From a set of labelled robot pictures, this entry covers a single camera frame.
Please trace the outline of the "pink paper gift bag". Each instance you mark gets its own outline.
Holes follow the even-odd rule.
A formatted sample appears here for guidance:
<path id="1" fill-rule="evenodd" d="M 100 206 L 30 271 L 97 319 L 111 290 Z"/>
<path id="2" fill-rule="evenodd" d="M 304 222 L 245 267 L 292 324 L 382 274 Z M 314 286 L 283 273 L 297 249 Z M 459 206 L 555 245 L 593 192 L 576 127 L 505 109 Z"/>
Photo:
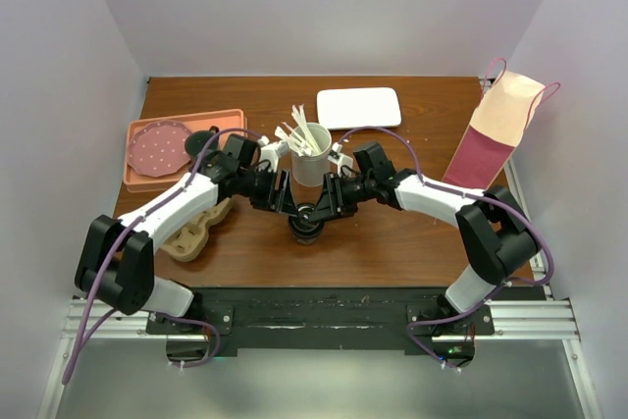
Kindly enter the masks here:
<path id="1" fill-rule="evenodd" d="M 514 73 L 494 59 L 482 84 L 479 104 L 445 171 L 443 182 L 487 189 L 521 143 L 537 109 L 560 89 Z"/>

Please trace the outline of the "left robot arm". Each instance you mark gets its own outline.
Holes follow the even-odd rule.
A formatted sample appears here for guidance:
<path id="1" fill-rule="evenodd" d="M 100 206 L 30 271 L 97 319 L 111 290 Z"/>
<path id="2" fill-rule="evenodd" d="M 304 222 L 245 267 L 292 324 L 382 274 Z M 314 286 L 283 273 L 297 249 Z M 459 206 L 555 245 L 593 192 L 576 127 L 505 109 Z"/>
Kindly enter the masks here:
<path id="1" fill-rule="evenodd" d="M 164 313 L 182 333 L 196 331 L 203 309 L 194 292 L 154 272 L 154 255 L 194 216 L 240 195 L 261 211 L 294 216 L 289 173 L 278 169 L 289 153 L 282 140 L 232 133 L 222 148 L 211 138 L 191 170 L 175 185 L 118 219 L 101 215 L 89 226 L 75 274 L 88 301 L 100 300 L 131 315 Z"/>

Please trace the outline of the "black coffee cup lid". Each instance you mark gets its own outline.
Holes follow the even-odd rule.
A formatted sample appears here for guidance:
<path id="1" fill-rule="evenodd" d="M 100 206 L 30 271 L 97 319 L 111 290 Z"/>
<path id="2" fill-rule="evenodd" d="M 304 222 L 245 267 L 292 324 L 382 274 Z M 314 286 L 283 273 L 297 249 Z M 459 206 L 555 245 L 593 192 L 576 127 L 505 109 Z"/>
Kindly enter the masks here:
<path id="1" fill-rule="evenodd" d="M 298 216 L 288 217 L 288 227 L 293 234 L 303 236 L 316 236 L 322 233 L 324 223 L 312 224 L 308 222 L 308 217 L 315 205 L 313 203 L 302 203 L 298 206 Z"/>

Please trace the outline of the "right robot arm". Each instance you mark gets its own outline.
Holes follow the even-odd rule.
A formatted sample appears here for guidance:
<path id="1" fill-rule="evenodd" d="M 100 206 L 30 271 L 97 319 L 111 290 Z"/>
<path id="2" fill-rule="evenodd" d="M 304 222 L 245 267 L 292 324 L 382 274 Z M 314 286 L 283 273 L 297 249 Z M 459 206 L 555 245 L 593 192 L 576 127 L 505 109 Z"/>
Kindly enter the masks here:
<path id="1" fill-rule="evenodd" d="M 457 228 L 468 265 L 445 291 L 437 310 L 440 327 L 460 333 L 472 321 L 471 310 L 491 294 L 542 245 L 503 186 L 470 189 L 398 171 L 381 144 L 368 142 L 353 152 L 358 172 L 324 176 L 321 196 L 306 221 L 327 223 L 353 216 L 361 202 L 375 200 L 399 211 L 421 213 Z"/>

